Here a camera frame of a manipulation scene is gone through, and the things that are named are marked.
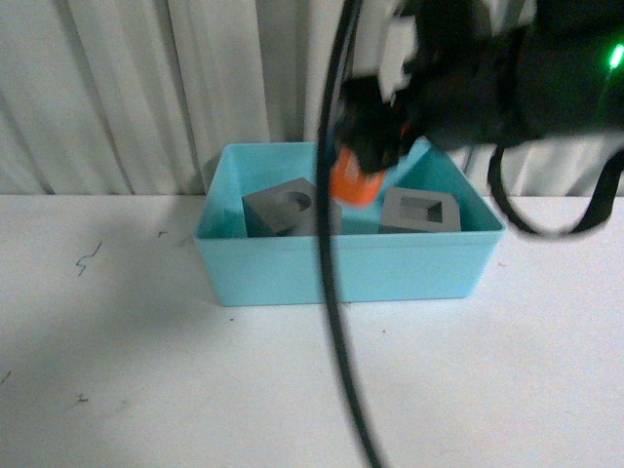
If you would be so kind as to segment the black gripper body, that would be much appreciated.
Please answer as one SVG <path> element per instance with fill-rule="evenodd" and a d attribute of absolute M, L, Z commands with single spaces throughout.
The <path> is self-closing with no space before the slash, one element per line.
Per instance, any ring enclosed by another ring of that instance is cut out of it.
<path fill-rule="evenodd" d="M 386 100 L 377 77 L 355 77 L 343 83 L 341 98 L 337 138 L 355 155 L 365 174 L 396 166 L 423 136 L 421 112 L 410 86 Z"/>

